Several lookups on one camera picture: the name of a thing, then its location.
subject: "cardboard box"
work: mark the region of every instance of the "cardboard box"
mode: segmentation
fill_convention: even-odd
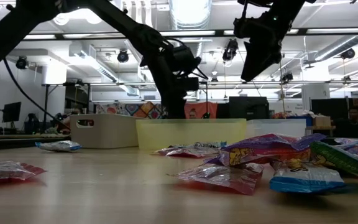
[[[331,117],[317,116],[313,119],[313,126],[317,127],[331,127]]]

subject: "wooden table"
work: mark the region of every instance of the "wooden table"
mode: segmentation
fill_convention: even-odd
[[[202,160],[150,156],[136,149],[75,154],[7,149],[0,151],[0,160],[49,170],[30,182],[0,185],[3,224],[358,223],[358,191],[325,196],[274,192],[268,166],[255,195],[246,196],[180,187],[180,180],[166,174]]]

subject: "robotic arm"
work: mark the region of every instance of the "robotic arm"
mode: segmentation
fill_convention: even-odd
[[[141,65],[149,67],[169,118],[185,118],[183,97],[186,91],[198,89],[198,79],[188,75],[201,59],[194,58],[184,45],[174,47],[158,31],[132,20],[108,0],[18,0],[0,21],[0,61],[38,24],[82,7],[91,9],[130,40],[143,55]]]
[[[305,1],[315,0],[238,0],[244,5],[244,12],[234,21],[234,34],[238,38],[250,37],[249,43],[245,43],[245,81],[281,60],[281,41]],[[246,18],[248,3],[270,10],[258,19]],[[59,13],[88,8],[125,35],[143,55],[141,65],[149,67],[168,117],[185,118],[183,97],[186,91],[198,89],[198,79],[188,75],[201,62],[185,45],[174,47],[158,31],[132,20],[108,0],[17,0],[15,8],[7,8],[10,13],[0,21],[0,61],[38,24]]]

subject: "colorful poster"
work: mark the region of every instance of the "colorful poster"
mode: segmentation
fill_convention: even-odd
[[[216,110],[218,104],[208,102],[208,112],[211,114],[209,118],[216,118]],[[185,105],[186,119],[201,119],[207,112],[207,102],[205,103],[187,103]]]

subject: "blue candy package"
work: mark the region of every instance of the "blue candy package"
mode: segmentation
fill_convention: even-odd
[[[270,163],[276,170],[270,189],[278,192],[318,193],[345,186],[339,172],[292,159]]]
[[[82,148],[80,144],[73,141],[59,141],[50,143],[36,142],[35,146],[40,149],[52,152],[74,152]]]

